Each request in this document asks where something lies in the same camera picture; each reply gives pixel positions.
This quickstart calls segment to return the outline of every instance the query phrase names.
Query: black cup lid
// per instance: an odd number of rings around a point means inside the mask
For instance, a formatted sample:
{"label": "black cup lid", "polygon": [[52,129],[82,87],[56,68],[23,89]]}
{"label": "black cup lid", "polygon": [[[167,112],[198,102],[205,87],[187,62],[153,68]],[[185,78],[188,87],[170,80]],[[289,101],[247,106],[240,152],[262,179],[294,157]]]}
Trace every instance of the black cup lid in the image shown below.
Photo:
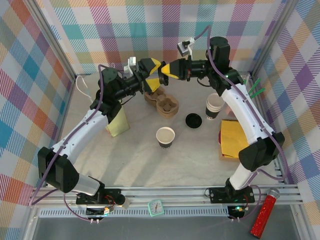
{"label": "black cup lid", "polygon": [[201,117],[196,113],[190,113],[185,118],[185,123],[192,129],[197,129],[202,124]]}

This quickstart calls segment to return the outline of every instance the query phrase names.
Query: red flashlight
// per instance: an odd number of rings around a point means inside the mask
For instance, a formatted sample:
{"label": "red flashlight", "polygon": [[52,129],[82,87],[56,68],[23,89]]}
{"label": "red flashlight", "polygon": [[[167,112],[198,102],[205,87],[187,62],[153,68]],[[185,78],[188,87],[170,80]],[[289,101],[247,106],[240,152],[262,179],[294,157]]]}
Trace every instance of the red flashlight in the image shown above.
{"label": "red flashlight", "polygon": [[267,196],[250,232],[257,239],[261,238],[275,202],[280,196],[280,192],[276,188],[270,188],[266,193]]}

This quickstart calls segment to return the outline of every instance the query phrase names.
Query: plaid backdrop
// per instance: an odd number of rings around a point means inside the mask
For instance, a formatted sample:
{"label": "plaid backdrop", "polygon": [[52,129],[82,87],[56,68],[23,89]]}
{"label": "plaid backdrop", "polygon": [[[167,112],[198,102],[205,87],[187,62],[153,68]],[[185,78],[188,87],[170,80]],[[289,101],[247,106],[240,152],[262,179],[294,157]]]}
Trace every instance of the plaid backdrop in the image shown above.
{"label": "plaid backdrop", "polygon": [[[198,35],[209,24],[212,25],[212,36],[229,40],[232,66],[247,71],[259,45],[267,39],[264,37],[269,35],[280,15],[276,11],[281,1],[37,2],[76,73],[92,74],[97,71],[98,64],[113,63],[122,69],[131,56],[171,62],[180,58],[177,43]],[[205,36],[194,46],[195,59],[205,58]]]}
{"label": "plaid backdrop", "polygon": [[278,8],[274,14],[272,21],[271,21],[269,27],[267,28],[266,32],[264,33],[262,41],[259,44],[258,49],[255,52],[255,55],[254,55],[253,60],[251,62],[251,66],[249,68],[250,71],[255,67],[257,60],[259,59],[259,57],[261,55],[262,50],[265,48],[266,44],[268,43],[269,36],[273,32],[274,27],[276,26],[276,23],[277,23],[279,17],[281,16],[287,2],[288,2],[288,0],[281,0],[281,3],[278,6]]}
{"label": "plaid backdrop", "polygon": [[1,0],[0,240],[18,238],[37,152],[56,140],[71,85],[23,0]]}
{"label": "plaid backdrop", "polygon": [[320,239],[319,1],[299,1],[259,77],[268,119],[285,136],[290,182],[298,184]]}

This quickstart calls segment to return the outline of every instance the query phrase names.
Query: green clock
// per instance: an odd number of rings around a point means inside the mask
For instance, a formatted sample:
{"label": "green clock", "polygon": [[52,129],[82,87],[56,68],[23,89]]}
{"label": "green clock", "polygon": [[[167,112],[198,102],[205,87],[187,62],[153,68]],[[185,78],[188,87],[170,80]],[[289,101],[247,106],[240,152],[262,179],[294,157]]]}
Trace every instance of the green clock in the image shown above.
{"label": "green clock", "polygon": [[160,199],[149,202],[148,208],[149,208],[149,214],[151,217],[158,216],[165,213],[164,206]]}

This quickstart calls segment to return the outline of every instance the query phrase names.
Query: white cable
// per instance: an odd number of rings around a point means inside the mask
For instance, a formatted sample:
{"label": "white cable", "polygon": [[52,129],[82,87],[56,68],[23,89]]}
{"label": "white cable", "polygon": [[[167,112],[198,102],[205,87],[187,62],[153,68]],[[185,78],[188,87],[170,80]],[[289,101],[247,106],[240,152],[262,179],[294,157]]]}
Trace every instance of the white cable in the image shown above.
{"label": "white cable", "polygon": [[82,82],[83,82],[83,84],[85,85],[86,89],[88,90],[88,86],[87,86],[84,78],[83,78],[81,75],[77,76],[76,79],[75,79],[76,89],[78,89],[78,91],[79,91],[80,93],[82,93],[83,95],[85,95],[85,96],[87,96],[88,98],[90,98],[91,102],[93,103],[92,98],[91,98],[88,94],[84,93],[83,91],[81,91],[81,90],[79,89],[79,87],[78,87],[78,78],[82,78]]}

